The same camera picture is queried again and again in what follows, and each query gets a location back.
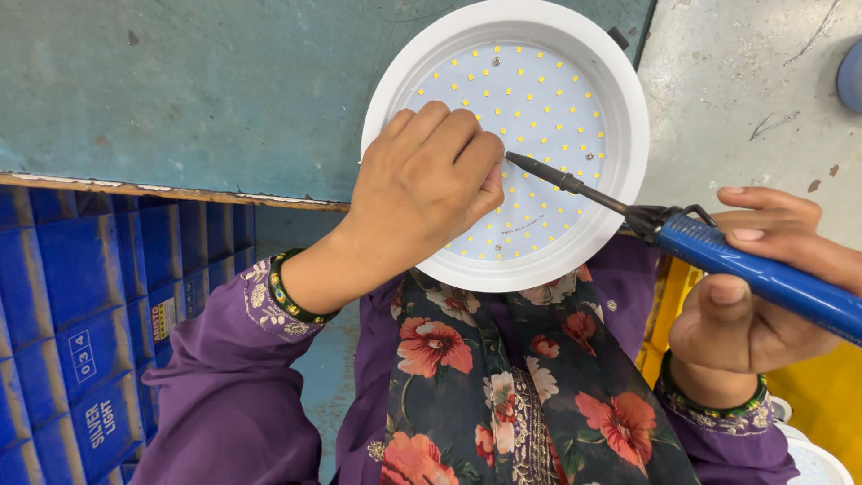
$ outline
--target white light fixture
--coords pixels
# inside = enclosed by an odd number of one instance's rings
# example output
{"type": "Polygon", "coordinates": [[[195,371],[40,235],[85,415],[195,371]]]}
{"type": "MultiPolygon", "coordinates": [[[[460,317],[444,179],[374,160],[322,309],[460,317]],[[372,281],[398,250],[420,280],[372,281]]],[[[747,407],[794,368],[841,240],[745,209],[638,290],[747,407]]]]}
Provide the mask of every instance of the white light fixture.
{"type": "MultiPolygon", "coordinates": [[[[428,26],[380,80],[362,153],[396,112],[434,99],[476,113],[507,150],[634,202],[647,165],[646,101],[620,48],[580,14],[541,0],[490,0],[428,26]]],[[[510,162],[503,173],[503,205],[421,271],[473,291],[534,287],[587,261],[622,223],[510,162]]]]}

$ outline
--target teal metal table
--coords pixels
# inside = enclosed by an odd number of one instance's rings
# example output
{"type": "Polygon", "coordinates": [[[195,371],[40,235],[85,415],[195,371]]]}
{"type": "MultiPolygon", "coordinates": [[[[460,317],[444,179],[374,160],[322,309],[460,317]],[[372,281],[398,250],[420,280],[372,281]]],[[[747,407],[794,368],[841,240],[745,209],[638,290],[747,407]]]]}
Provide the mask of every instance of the teal metal table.
{"type": "MultiPolygon", "coordinates": [[[[0,183],[344,211],[365,109],[459,0],[0,0],[0,183]]],[[[636,61],[652,0],[561,0],[636,61]]]]}

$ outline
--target wrist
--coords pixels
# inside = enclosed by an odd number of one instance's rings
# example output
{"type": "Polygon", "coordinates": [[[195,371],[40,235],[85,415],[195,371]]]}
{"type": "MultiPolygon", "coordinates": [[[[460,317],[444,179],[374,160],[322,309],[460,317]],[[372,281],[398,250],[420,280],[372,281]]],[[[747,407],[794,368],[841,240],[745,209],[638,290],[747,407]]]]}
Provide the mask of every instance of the wrist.
{"type": "Polygon", "coordinates": [[[325,315],[382,285],[400,270],[381,264],[340,224],[302,253],[284,261],[281,281],[307,312],[325,315]]]}
{"type": "Polygon", "coordinates": [[[756,374],[737,374],[691,364],[671,354],[671,378],[689,400],[710,409],[730,409],[749,401],[758,389],[756,374]]]}

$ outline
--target bangle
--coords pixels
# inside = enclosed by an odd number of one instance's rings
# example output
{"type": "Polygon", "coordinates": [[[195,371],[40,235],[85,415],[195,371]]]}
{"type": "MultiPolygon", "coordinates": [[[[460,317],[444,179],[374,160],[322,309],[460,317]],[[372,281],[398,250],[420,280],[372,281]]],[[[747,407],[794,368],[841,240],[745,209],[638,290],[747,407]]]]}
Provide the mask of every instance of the bangle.
{"type": "Polygon", "coordinates": [[[328,315],[317,315],[315,313],[308,312],[293,301],[290,295],[284,290],[284,285],[281,282],[282,263],[289,260],[291,257],[302,253],[304,250],[305,249],[291,249],[276,256],[272,260],[270,270],[270,292],[272,292],[272,297],[276,302],[278,302],[278,306],[296,320],[305,324],[325,324],[329,320],[335,318],[335,316],[341,312],[341,309],[339,308],[328,315]]]}
{"type": "Polygon", "coordinates": [[[675,400],[677,403],[688,407],[691,410],[706,414],[711,418],[737,418],[739,416],[749,414],[750,412],[763,406],[767,394],[766,375],[757,374],[757,390],[754,391],[754,395],[752,396],[752,398],[745,403],[737,407],[731,407],[729,409],[710,409],[708,407],[701,406],[695,401],[690,400],[688,396],[683,394],[683,392],[679,389],[677,383],[673,380],[673,376],[671,375],[670,350],[667,350],[665,352],[665,356],[661,360],[660,380],[665,387],[666,395],[668,398],[675,400]]]}

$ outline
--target floral scarf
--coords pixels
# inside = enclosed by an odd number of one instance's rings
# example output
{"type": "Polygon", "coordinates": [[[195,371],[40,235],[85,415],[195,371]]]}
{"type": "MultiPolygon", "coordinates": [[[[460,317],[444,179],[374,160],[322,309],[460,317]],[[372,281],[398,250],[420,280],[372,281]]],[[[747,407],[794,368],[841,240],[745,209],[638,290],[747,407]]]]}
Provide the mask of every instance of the floral scarf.
{"type": "Polygon", "coordinates": [[[525,365],[491,316],[500,298],[416,270],[401,283],[381,483],[698,483],[585,266],[505,295],[525,365]]]}

